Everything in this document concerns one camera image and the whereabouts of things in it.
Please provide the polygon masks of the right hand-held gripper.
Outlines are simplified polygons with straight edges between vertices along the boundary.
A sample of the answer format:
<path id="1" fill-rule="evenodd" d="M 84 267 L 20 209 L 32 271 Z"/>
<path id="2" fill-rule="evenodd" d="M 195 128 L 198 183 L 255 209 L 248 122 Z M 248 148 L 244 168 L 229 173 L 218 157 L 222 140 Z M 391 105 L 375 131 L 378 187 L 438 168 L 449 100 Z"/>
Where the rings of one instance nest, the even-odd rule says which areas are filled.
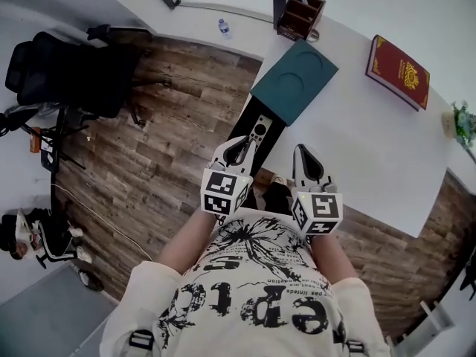
<path id="1" fill-rule="evenodd" d="M 303 144 L 298 144 L 293 153 L 291 212 L 303 236 L 331 234 L 343 220 L 343 199 L 336 184 L 301 187 L 319 184 L 324 176 L 324 167 Z"/>

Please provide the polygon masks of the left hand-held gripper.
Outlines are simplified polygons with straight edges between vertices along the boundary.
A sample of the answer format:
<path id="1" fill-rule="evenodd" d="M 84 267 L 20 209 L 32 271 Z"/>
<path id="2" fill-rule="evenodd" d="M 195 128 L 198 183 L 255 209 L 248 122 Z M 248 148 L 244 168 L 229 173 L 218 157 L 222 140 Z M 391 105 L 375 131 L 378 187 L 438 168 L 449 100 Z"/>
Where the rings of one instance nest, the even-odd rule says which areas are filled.
<path id="1" fill-rule="evenodd" d="M 253 178 L 251 169 L 257 143 L 247 135 L 227 140 L 218 146 L 213 161 L 202 177 L 201 209 L 220 216 L 230 216 L 246 200 Z M 241 164 L 231 165 L 242 152 Z"/>

